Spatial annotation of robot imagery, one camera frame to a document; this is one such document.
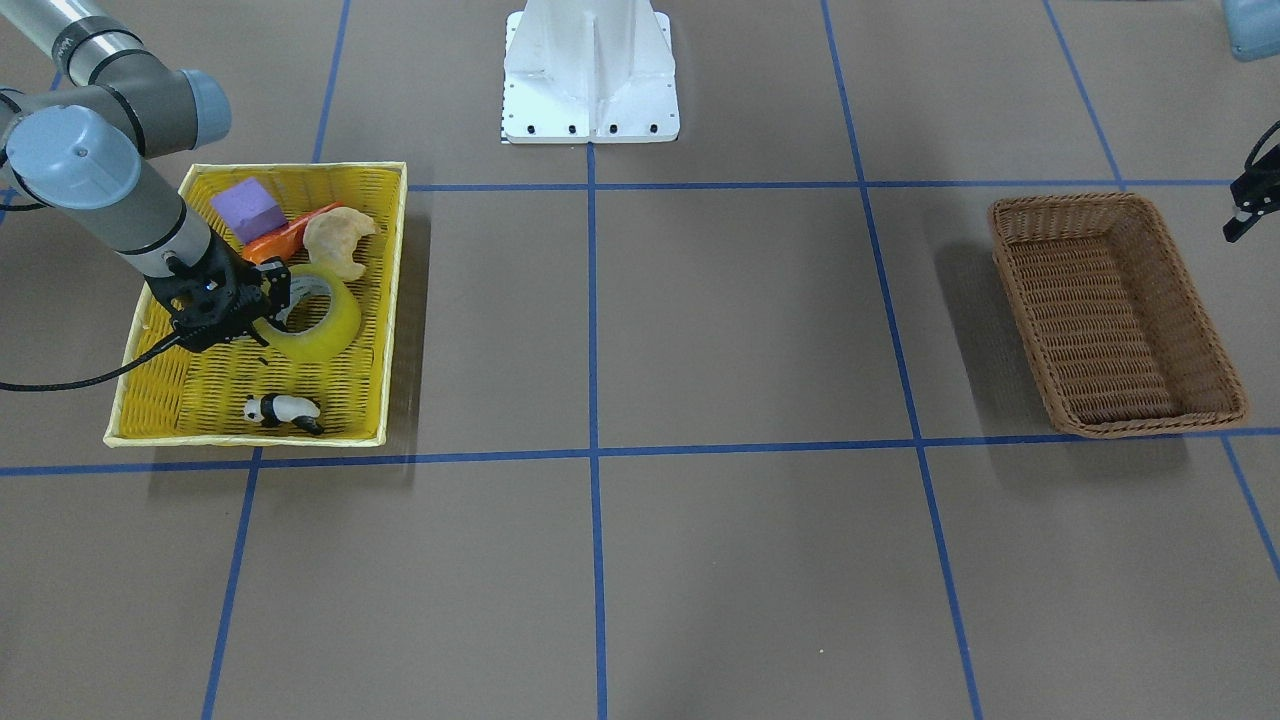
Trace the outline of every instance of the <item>purple foam cube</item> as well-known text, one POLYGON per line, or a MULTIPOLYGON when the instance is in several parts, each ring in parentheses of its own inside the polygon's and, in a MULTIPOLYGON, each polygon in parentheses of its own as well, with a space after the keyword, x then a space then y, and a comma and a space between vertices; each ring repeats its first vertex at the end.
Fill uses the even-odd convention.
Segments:
POLYGON ((227 188, 210 200, 214 210, 244 245, 283 225, 284 210, 257 178, 227 188))

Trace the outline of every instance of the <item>yellow woven basket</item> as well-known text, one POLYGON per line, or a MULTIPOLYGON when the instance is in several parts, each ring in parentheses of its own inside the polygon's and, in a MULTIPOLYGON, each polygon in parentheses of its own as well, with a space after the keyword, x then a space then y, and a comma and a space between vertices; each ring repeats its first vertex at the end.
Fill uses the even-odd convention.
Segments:
MULTIPOLYGON (((192 165, 179 192, 237 250, 239 242, 214 213, 210 199, 250 177, 261 181, 289 218, 338 201, 378 222, 379 232, 360 241, 355 255, 367 269, 358 281, 347 283, 360 304, 360 333, 328 363, 294 363, 250 338, 200 354, 182 348, 164 352, 118 380, 102 438, 108 446, 357 447, 387 442, 396 291, 408 191, 404 164, 192 165), (291 424, 264 428, 246 420, 246 396, 269 392, 314 400, 325 433, 312 437, 291 424)), ((289 264, 306 260, 303 250, 289 264)), ((124 360, 133 360, 170 329, 169 314, 143 287, 124 360)))

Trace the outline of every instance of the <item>orange toy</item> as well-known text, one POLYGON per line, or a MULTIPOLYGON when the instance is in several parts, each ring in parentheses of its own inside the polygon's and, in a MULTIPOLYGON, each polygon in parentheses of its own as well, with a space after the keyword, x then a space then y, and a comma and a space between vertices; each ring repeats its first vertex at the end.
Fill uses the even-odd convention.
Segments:
POLYGON ((319 210, 312 210, 306 215, 302 215, 283 228, 274 229, 264 234, 262 237, 246 245, 244 250, 241 251, 241 258, 244 258, 255 265, 261 265, 271 258, 288 260, 294 252, 302 250, 302 231, 307 228, 307 223, 310 223, 316 215, 321 215, 340 206, 342 202, 330 202, 319 210))

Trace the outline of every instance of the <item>blue tape line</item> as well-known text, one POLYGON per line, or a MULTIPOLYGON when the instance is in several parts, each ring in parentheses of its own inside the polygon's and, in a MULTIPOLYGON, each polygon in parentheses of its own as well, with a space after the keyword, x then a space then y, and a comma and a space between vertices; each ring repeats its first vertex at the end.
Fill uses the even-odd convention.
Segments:
MULTIPOLYGON (((1229 179, 1125 179, 1125 183, 1146 187, 1222 187, 1229 179)), ((1078 179, 922 179, 922 181, 777 181, 777 182, 598 182, 599 192, 675 191, 675 190, 828 190, 828 188, 904 188, 904 187, 1111 187, 1111 178, 1078 179)), ((410 192, 539 192, 588 190, 586 183, 509 183, 509 184, 411 184, 410 192)))
POLYGON ((232 566, 227 574, 227 592, 223 594, 223 614, 218 620, 218 639, 214 642, 214 661, 209 667, 209 685, 205 688, 205 706, 201 720, 212 720, 214 703, 218 701, 218 683, 223 674, 223 657, 227 653, 227 634, 232 628, 232 610, 236 606, 236 588, 239 584, 241 562, 244 560, 244 541, 248 537, 248 519, 253 512, 253 493, 257 492, 257 470, 262 461, 262 448, 255 447, 250 460, 248 479, 244 483, 244 501, 241 503, 239 525, 236 528, 236 548, 232 551, 232 566))
POLYGON ((888 450, 915 447, 914 439, 867 439, 835 442, 760 442, 737 445, 659 445, 602 447, 600 457, 652 457, 668 455, 739 455, 753 452, 828 452, 838 450, 888 450))
POLYGON ((906 416, 911 423, 911 437, 920 438, 920 421, 915 414, 915 397, 911 393, 911 378, 906 372, 906 356, 902 354, 902 338, 897 332, 897 316, 893 311, 893 296, 888 288, 888 273, 884 270, 884 256, 881 254, 879 234, 876 231, 876 215, 872 213, 872 197, 867 191, 867 177, 863 173, 863 155, 858 146, 858 131, 854 127, 854 111, 849 104, 849 90, 845 86, 845 72, 841 69, 840 50, 836 47, 836 31, 831 23, 831 8, 822 0, 822 17, 827 26, 827 46, 831 50, 831 64, 836 72, 836 87, 840 91, 840 105, 845 113, 845 129, 849 133, 849 147, 854 154, 854 170, 863 199, 863 214, 867 215, 867 234, 872 242, 872 255, 876 258, 876 277, 879 279, 881 299, 884 302, 884 315, 888 320, 890 338, 893 341, 893 357, 897 361, 899 382, 902 384, 902 397, 906 401, 906 416))
POLYGON ((591 553, 595 578, 595 716, 609 717, 607 623, 604 618, 604 529, 600 520, 600 459, 591 456, 591 553))
POLYGON ((973 659, 969 655, 969 638, 964 629, 964 616, 960 612, 960 597, 956 594, 955 575, 951 571, 951 553, 947 552, 946 533, 942 532, 942 514, 938 511, 938 498, 933 493, 933 473, 923 447, 915 448, 920 464, 920 478, 924 480, 924 500, 929 505, 929 521, 933 524, 933 542, 938 547, 938 564, 942 565, 942 582, 947 588, 947 603, 951 606, 951 624, 956 632, 956 644, 960 647, 960 662, 964 666, 964 682, 969 688, 969 705, 974 720, 982 720, 982 700, 978 697, 978 682, 973 673, 973 659))
POLYGON ((603 182, 596 188, 620 190, 822 190, 858 187, 855 181, 774 181, 774 182, 603 182))
POLYGON ((0 478, 37 475, 111 475, 122 473, 186 473, 209 470, 246 470, 248 460, 193 460, 189 462, 113 462, 101 465, 27 465, 0 468, 0 478))
POLYGON ((1213 178, 1184 179, 1133 179, 1125 178, 1125 184, 1139 187, 1230 187, 1233 181, 1213 178))
POLYGON ((411 184, 410 192, 538 192, 538 191, 584 191, 581 182, 547 182, 524 184, 411 184))
POLYGON ((849 131, 849 146, 854 155, 854 169, 858 172, 858 181, 861 184, 863 211, 867 215, 867 232, 872 242, 872 252, 876 256, 876 274, 879 278, 881 295, 884 301, 884 315, 888 322, 890 337, 893 341, 893 355, 897 360, 899 379, 902 383, 902 398, 906 402, 906 415, 911 421, 911 437, 916 442, 915 454, 920 465, 920 479, 924 483, 924 495, 929 505, 929 516, 933 521, 933 537, 938 547, 938 562, 942 566, 942 578, 947 589, 947 602, 951 606, 951 623, 955 626, 956 643, 960 647, 960 664, 964 669, 965 685, 969 689, 969 702, 973 708, 974 720, 982 720, 982 701, 978 697, 978 684, 974 680, 973 664, 969 657, 969 643, 965 639, 964 620, 960 612, 960 601, 956 596, 955 582, 951 577, 951 561, 947 555, 946 538, 942 533, 942 520, 938 515, 937 502, 933 497, 933 479, 929 474, 929 464, 924 456, 924 447, 920 441, 920 423, 915 413, 915 398, 911 392, 911 379, 906 370, 906 357, 902 354, 902 342, 897 332, 897 318, 893 313, 893 297, 890 292, 888 275, 884 272, 884 259, 881 254, 879 237, 876 231, 876 217, 872 211, 870 192, 867 188, 867 177, 863 172, 861 152, 858 146, 858 131, 854 126, 854 113, 849 102, 849 91, 845 86, 845 76, 841 69, 840 50, 836 46, 836 32, 831 22, 831 8, 827 0, 822 0, 823 23, 827 27, 827 45, 831 49, 831 63, 836 72, 836 86, 840 90, 840 102, 845 111, 845 126, 849 131))
MULTIPOLYGON (((1276 437, 1280 428, 1236 428, 1228 430, 1204 430, 1181 434, 1143 436, 1116 438, 1114 441, 1083 438, 1069 434, 1025 434, 1025 436, 973 436, 973 437, 934 437, 934 438, 886 438, 852 441, 817 442, 745 442, 722 445, 654 445, 654 446, 614 446, 595 450, 513 450, 494 452, 439 452, 422 455, 369 455, 342 457, 275 457, 264 459, 259 466, 264 469, 288 468, 333 468, 360 465, 443 465, 466 462, 509 462, 517 460, 582 460, 593 455, 599 457, 650 457, 666 455, 735 455, 759 452, 823 452, 840 450, 893 450, 909 447, 972 447, 996 445, 1052 445, 1073 442, 1146 442, 1155 439, 1219 439, 1234 437, 1276 437)), ((0 478, 24 478, 41 475, 100 475, 122 473, 184 473, 210 470, 246 470, 247 460, 192 460, 186 462, 120 462, 101 465, 26 465, 0 468, 0 478)))
POLYGON ((1093 442, 1089 438, 1068 434, 1043 436, 989 436, 989 437, 940 437, 924 438, 924 447, 969 447, 975 445, 1041 445, 1059 442, 1093 442))
POLYGON ((430 455, 367 455, 343 457, 275 457, 262 468, 346 468, 356 465, 442 465, 465 462, 509 462, 513 460, 566 460, 588 457, 588 450, 512 450, 500 452, 439 452, 430 455))
POLYGON ((1244 495, 1244 503, 1249 506, 1249 515, 1253 515, 1253 524, 1258 528, 1258 537, 1262 538, 1262 547, 1266 548, 1267 556, 1271 559, 1271 569, 1276 573, 1276 579, 1280 580, 1280 555, 1276 555, 1276 546, 1271 542, 1271 533, 1267 532, 1267 524, 1262 520, 1262 512, 1258 510, 1258 502, 1253 498, 1253 491, 1249 489, 1249 482, 1244 478, 1244 469, 1240 468, 1240 460, 1235 456, 1235 447, 1231 446, 1230 438, 1222 438, 1222 450, 1226 451, 1226 459, 1231 462, 1231 470, 1235 473, 1235 482, 1240 484, 1240 493, 1244 495))
POLYGON ((586 143, 588 423, 591 450, 600 447, 599 297, 595 256, 595 145, 586 143))
POLYGON ((1114 179, 867 181, 867 187, 1111 187, 1114 179))
POLYGON ((333 106, 333 92, 338 86, 338 68, 342 65, 342 46, 347 40, 347 18, 351 15, 351 0, 342 0, 342 15, 338 18, 338 35, 333 42, 333 59, 329 61, 329 83, 324 90, 324 104, 320 106, 320 124, 316 128, 316 145, 311 151, 311 161, 319 163, 324 151, 324 136, 329 129, 329 108, 333 106))
POLYGON ((1062 26, 1057 22, 1057 15, 1053 14, 1053 8, 1050 5, 1048 0, 1041 0, 1044 5, 1044 13, 1048 14, 1048 22, 1053 26, 1053 33, 1057 35, 1057 44, 1062 47, 1062 55, 1066 58, 1066 65, 1071 69, 1071 77, 1075 78, 1075 88, 1080 91, 1080 99, 1084 100, 1084 109, 1089 111, 1089 119, 1093 120, 1093 131, 1098 133, 1098 142, 1102 143, 1102 152, 1107 156, 1107 164, 1111 165, 1111 174, 1115 176, 1115 184, 1120 186, 1120 190, 1125 190, 1124 177, 1120 174, 1120 165, 1116 164, 1116 158, 1111 152, 1111 143, 1107 142, 1107 136, 1102 132, 1102 123, 1098 120, 1098 114, 1093 109, 1093 101, 1089 100, 1089 92, 1084 88, 1084 78, 1080 77, 1079 68, 1075 67, 1075 58, 1071 56, 1071 49, 1066 44, 1066 36, 1062 33, 1062 26))

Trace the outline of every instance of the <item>floor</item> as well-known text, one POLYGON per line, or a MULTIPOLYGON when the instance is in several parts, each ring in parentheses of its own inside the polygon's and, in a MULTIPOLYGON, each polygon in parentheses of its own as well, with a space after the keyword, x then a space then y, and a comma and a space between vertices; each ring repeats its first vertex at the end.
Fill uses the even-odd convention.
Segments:
MULTIPOLYGON (((1217 0, 660 0, 684 128, 627 147, 498 142, 518 0, 104 4, 232 97, 170 181, 408 163, 390 438, 110 450, 111 386, 0 400, 0 716, 1277 717, 1280 220, 1219 228, 1280 58, 1217 0), (1050 427, 986 209, 1116 188, 1247 427, 1050 427)), ((140 278, 0 222, 3 378, 114 366, 140 278)))

